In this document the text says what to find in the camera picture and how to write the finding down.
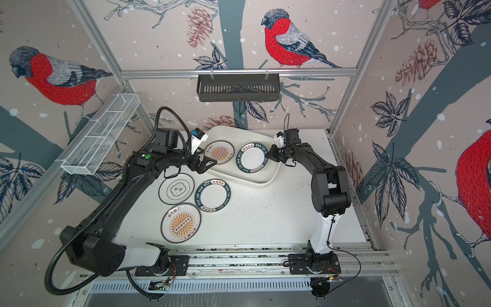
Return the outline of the white black line plate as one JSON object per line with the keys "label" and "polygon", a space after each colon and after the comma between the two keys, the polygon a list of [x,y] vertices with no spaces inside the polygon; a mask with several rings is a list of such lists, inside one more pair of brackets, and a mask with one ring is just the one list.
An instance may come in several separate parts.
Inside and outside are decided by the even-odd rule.
{"label": "white black line plate", "polygon": [[162,182],[158,196],[160,201],[166,205],[178,205],[184,203],[193,194],[194,187],[192,176],[180,173]]}

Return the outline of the orange sunburst plate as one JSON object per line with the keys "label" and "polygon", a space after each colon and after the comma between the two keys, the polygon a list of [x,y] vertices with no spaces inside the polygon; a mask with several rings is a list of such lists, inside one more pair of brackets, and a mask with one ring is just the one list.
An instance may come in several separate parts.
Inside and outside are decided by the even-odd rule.
{"label": "orange sunburst plate", "polygon": [[184,243],[198,232],[201,223],[199,209],[190,203],[183,203],[166,212],[161,221],[161,234],[169,243]]}
{"label": "orange sunburst plate", "polygon": [[230,161],[235,155],[234,146],[227,141],[214,141],[205,149],[205,156],[217,161],[218,165],[223,165]]}

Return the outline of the white plastic bin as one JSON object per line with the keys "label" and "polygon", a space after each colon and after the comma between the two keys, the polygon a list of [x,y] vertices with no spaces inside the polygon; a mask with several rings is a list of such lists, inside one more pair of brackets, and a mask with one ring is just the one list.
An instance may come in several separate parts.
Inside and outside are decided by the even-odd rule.
{"label": "white plastic bin", "polygon": [[205,155],[217,160],[208,172],[226,181],[264,188],[276,177],[280,165],[267,158],[276,142],[272,134],[256,133],[224,125],[207,131]]}

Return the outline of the green rim plate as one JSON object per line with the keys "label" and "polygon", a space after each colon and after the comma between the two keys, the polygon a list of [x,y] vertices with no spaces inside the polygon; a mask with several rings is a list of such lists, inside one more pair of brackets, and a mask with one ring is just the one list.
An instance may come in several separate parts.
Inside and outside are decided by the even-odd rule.
{"label": "green rim plate", "polygon": [[238,151],[236,165],[244,173],[259,172],[268,162],[267,153],[265,145],[258,142],[248,143]]}
{"label": "green rim plate", "polygon": [[227,206],[231,199],[230,186],[221,179],[209,179],[199,185],[194,201],[203,212],[217,212]]}

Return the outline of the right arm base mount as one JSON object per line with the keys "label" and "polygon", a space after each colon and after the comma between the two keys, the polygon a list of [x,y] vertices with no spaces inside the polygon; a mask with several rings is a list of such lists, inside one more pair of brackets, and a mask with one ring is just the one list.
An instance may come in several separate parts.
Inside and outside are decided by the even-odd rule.
{"label": "right arm base mount", "polygon": [[326,254],[313,253],[289,254],[288,268],[292,275],[339,275],[341,273],[337,254],[330,251]]}

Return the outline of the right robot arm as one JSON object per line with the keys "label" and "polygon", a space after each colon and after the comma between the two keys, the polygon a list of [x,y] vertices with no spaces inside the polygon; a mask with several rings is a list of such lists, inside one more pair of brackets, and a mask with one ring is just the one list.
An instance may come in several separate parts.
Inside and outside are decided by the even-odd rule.
{"label": "right robot arm", "polygon": [[282,148],[272,145],[267,158],[283,164],[291,159],[311,174],[311,200],[314,209],[322,216],[322,229],[309,240],[306,260],[310,264],[326,261],[334,250],[331,241],[338,220],[352,204],[346,169],[325,161],[307,143]]}

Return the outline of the white mesh wall shelf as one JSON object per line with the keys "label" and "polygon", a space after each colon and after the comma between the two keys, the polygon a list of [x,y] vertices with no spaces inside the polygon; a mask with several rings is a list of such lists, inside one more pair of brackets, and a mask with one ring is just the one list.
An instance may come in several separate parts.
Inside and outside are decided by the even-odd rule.
{"label": "white mesh wall shelf", "polygon": [[140,103],[133,93],[112,95],[61,168],[70,175],[94,175]]}

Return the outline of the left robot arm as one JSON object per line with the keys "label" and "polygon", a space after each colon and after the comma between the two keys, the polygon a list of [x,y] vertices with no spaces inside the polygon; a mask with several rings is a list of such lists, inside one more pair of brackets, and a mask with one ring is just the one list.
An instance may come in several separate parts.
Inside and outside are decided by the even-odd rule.
{"label": "left robot arm", "polygon": [[68,226],[62,231],[62,247],[53,261],[66,255],[70,263],[97,276],[109,276],[134,267],[156,266],[164,270],[168,249],[163,245],[125,246],[114,242],[116,234],[138,198],[170,166],[187,166],[202,174],[216,163],[209,157],[188,156],[179,149],[165,153],[147,150],[134,153],[125,163],[121,180],[106,199],[78,226]]}

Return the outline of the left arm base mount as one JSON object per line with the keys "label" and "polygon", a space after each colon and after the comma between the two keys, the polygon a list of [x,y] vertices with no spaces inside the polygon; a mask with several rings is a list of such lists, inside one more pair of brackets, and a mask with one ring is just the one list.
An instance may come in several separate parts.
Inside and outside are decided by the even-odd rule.
{"label": "left arm base mount", "polygon": [[167,259],[158,260],[154,266],[141,266],[136,269],[137,277],[174,277],[185,276],[189,265],[189,256],[167,256]]}

